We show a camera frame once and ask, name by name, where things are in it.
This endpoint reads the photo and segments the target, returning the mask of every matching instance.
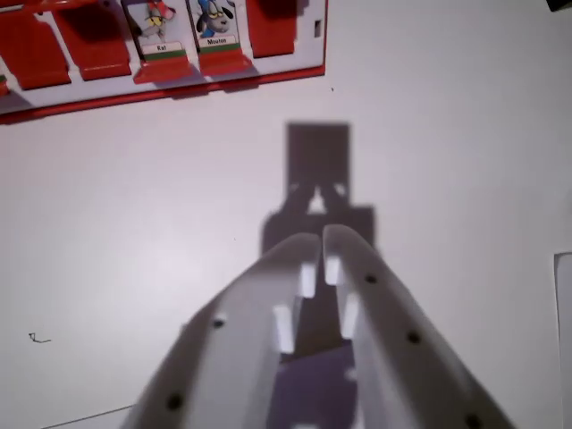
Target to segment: white surface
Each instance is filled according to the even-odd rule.
[[[329,16],[324,78],[0,128],[0,426],[135,400],[181,325],[258,257],[286,122],[305,120],[351,124],[353,203],[374,205],[376,246],[479,382],[517,427],[561,428],[572,10]]]
[[[572,427],[572,253],[556,258],[564,427]]]
[[[325,1],[311,0],[304,2],[302,13],[297,18],[297,41],[295,44],[295,52],[292,55],[279,55],[266,58],[253,58],[252,48],[250,47],[250,39],[248,36],[248,16],[244,0],[236,0],[236,20],[238,21],[240,45],[243,54],[252,61],[253,68],[239,73],[225,74],[220,76],[203,76],[199,70],[197,47],[193,38],[190,18],[180,20],[180,24],[187,29],[187,37],[181,43],[187,51],[189,62],[196,69],[192,75],[178,80],[172,80],[159,83],[142,83],[133,82],[133,76],[140,69],[139,55],[137,48],[130,35],[127,20],[121,8],[121,1],[115,0],[112,3],[114,14],[118,22],[122,25],[122,32],[125,37],[125,44],[130,54],[130,69],[132,76],[120,76],[109,79],[84,81],[80,76],[78,66],[73,62],[72,55],[63,42],[63,36],[55,25],[53,15],[43,13],[41,16],[36,15],[39,21],[48,23],[54,32],[60,47],[62,48],[65,60],[68,63],[71,83],[66,85],[37,88],[29,90],[21,90],[18,81],[13,74],[10,73],[8,67],[0,58],[0,68],[4,70],[8,88],[11,93],[8,96],[0,97],[0,114],[17,112],[26,110],[31,107],[42,107],[47,105],[59,105],[62,103],[70,103],[82,100],[90,100],[95,98],[118,96],[124,94],[134,94],[156,89],[184,87],[189,85],[200,85],[207,82],[217,82],[222,80],[233,80],[249,78],[262,74],[289,72],[292,70],[306,69],[308,67],[316,67],[324,62],[324,34],[315,37],[314,26],[316,21],[324,20]],[[185,0],[172,0],[169,3],[178,11],[186,11],[187,6]]]

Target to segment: screw hole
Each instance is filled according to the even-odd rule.
[[[182,406],[182,396],[179,393],[173,393],[167,399],[167,409],[170,411],[176,411]]]
[[[226,324],[226,320],[224,320],[224,318],[220,316],[216,317],[215,320],[213,321],[213,327],[215,329],[222,328],[224,324]]]
[[[366,282],[371,283],[371,284],[375,284],[377,283],[377,277],[375,277],[373,274],[366,274],[366,277],[364,277],[366,279]]]
[[[411,344],[419,344],[421,342],[421,336],[415,331],[408,332],[408,341]]]
[[[481,429],[483,427],[483,423],[477,414],[467,414],[465,424],[469,429]]]

